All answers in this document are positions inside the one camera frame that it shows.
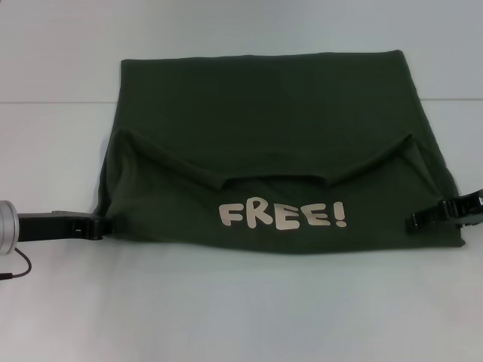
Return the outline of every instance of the silver cylinder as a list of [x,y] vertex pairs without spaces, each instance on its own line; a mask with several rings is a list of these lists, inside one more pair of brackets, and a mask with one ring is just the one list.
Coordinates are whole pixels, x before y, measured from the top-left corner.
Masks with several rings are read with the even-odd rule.
[[0,255],[15,250],[19,235],[17,211],[10,201],[0,201]]

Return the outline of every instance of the black clip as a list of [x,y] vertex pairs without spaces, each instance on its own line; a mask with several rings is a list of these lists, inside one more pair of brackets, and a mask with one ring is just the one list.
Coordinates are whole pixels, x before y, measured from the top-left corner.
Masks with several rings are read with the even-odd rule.
[[73,238],[100,240],[113,233],[111,220],[89,213],[19,213],[18,221],[20,242]]
[[483,190],[443,200],[434,207],[413,213],[406,219],[406,229],[415,232],[434,222],[447,222],[457,228],[483,222]]

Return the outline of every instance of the white surface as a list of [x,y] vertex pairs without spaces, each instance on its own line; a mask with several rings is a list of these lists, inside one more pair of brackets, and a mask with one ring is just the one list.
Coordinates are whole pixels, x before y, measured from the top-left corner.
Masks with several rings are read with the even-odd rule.
[[119,62],[403,50],[423,98],[483,97],[480,0],[2,0],[0,100],[116,101]]
[[[481,188],[483,102],[423,105],[462,192]],[[2,197],[23,212],[90,211],[113,112],[0,105]],[[481,362],[482,236],[480,225],[460,249],[305,257],[28,243],[32,274],[0,283],[2,360]],[[26,267],[15,255],[0,266]]]

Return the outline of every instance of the black cable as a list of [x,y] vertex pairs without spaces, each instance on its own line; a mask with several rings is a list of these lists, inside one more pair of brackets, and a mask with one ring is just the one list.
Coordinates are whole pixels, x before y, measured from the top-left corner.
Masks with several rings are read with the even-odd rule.
[[29,265],[28,269],[26,271],[24,271],[23,273],[20,273],[20,274],[15,274],[15,275],[12,275],[12,278],[20,278],[20,277],[24,277],[25,275],[29,274],[30,271],[32,270],[32,263],[30,262],[30,259],[27,255],[25,255],[24,253],[22,253],[20,250],[18,250],[17,248],[15,248],[15,251],[17,253],[20,254],[20,256],[22,256],[25,261],[27,262],[27,264]]
[[27,255],[25,255],[24,253],[22,253],[20,250],[18,250],[17,248],[15,248],[15,251],[17,253],[20,254],[20,256],[22,256],[25,261],[27,262],[27,264],[29,265],[28,269],[26,271],[24,271],[23,273],[20,273],[20,274],[12,274],[12,273],[0,273],[0,281],[6,281],[7,279],[13,279],[13,278],[20,278],[20,277],[23,277],[27,274],[30,273],[30,271],[32,270],[32,263],[30,262],[30,259]]

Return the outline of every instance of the fabric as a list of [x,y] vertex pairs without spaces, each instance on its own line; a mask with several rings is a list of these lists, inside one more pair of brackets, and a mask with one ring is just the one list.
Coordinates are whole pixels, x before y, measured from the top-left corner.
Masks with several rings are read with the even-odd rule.
[[275,253],[460,247],[402,52],[124,60],[97,213],[118,236]]

